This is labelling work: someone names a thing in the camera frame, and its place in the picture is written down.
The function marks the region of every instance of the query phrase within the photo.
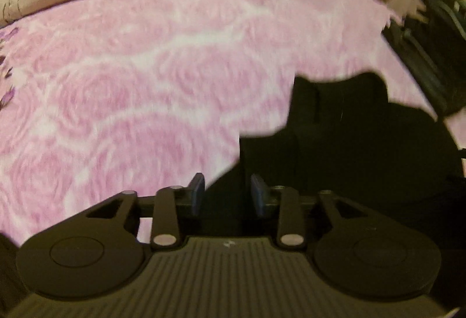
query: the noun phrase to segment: black bag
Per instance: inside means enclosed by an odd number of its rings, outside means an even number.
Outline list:
[[[421,1],[418,16],[392,18],[382,34],[441,118],[466,106],[466,2]]]

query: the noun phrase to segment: bed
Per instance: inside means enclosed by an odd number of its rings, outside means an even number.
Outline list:
[[[374,70],[391,100],[435,117],[380,35],[392,14],[377,0],[75,0],[5,27],[0,231],[22,244],[125,189],[211,183],[240,134],[285,124],[296,73]],[[466,147],[466,112],[447,125]]]

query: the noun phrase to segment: pink floral carpet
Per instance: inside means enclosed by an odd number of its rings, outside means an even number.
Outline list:
[[[282,126],[295,73],[380,73],[433,114],[375,0],[78,0],[26,17],[1,51],[0,231],[18,244],[124,189],[208,183],[240,134]],[[466,147],[466,112],[448,121]]]

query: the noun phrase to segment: circular cap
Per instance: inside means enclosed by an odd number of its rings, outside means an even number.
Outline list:
[[[142,245],[111,219],[76,219],[36,234],[18,250],[29,290],[55,299],[88,299],[125,284],[144,261]]]
[[[103,248],[99,241],[92,238],[67,238],[52,247],[50,256],[63,267],[86,267],[102,257]]]
[[[285,234],[280,241],[286,246],[299,246],[304,243],[304,238],[299,234]]]
[[[176,243],[176,237],[171,234],[160,234],[154,237],[153,241],[159,246],[172,246]]]
[[[384,237],[361,239],[354,245],[353,249],[361,262],[379,268],[398,265],[408,255],[406,248],[401,243]]]
[[[313,255],[334,286],[365,299],[426,293],[441,263],[440,251],[428,237],[398,224],[381,227],[370,218],[350,219],[332,229]]]

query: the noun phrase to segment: white circular button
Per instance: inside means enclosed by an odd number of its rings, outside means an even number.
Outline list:
[[[176,243],[176,237],[171,234],[160,234],[153,239],[155,244],[159,246],[171,246]]]
[[[280,238],[286,246],[299,246],[304,243],[304,238],[299,234],[286,234]]]

